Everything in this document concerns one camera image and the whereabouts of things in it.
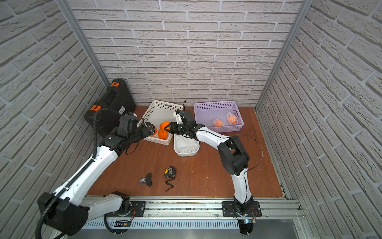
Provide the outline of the white foam net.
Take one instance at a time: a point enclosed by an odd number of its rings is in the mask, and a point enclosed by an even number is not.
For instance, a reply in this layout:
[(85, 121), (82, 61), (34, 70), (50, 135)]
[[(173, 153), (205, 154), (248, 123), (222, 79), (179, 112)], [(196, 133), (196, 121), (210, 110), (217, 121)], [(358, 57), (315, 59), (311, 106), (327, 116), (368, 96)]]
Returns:
[(198, 142), (195, 140), (177, 141), (177, 152), (180, 155), (195, 155), (199, 150)]

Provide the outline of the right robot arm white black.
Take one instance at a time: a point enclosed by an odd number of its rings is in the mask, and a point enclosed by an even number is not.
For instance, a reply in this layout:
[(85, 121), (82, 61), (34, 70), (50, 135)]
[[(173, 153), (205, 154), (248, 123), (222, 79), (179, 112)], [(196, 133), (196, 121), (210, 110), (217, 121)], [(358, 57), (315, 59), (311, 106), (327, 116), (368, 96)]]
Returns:
[(224, 169), (232, 177), (237, 214), (244, 216), (250, 212), (254, 202), (247, 175), (250, 156), (239, 137), (218, 134), (202, 124), (171, 122), (164, 126), (164, 130), (215, 148)]

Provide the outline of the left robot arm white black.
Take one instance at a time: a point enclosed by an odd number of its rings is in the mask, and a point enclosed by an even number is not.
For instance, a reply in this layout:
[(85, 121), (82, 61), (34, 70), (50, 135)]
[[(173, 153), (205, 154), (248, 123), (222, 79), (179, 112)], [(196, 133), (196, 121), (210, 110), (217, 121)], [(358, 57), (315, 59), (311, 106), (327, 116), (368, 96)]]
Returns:
[(100, 175), (134, 143), (154, 135), (155, 127), (150, 122), (137, 125), (136, 117), (120, 120), (101, 143), (96, 143), (94, 152), (83, 166), (53, 193), (43, 193), (38, 198), (41, 212), (36, 225), (35, 238), (42, 237), (42, 226), (48, 225), (58, 231), (58, 238), (72, 236), (89, 221), (111, 212), (129, 212), (128, 196), (112, 193), (106, 197), (84, 203), (83, 200)]

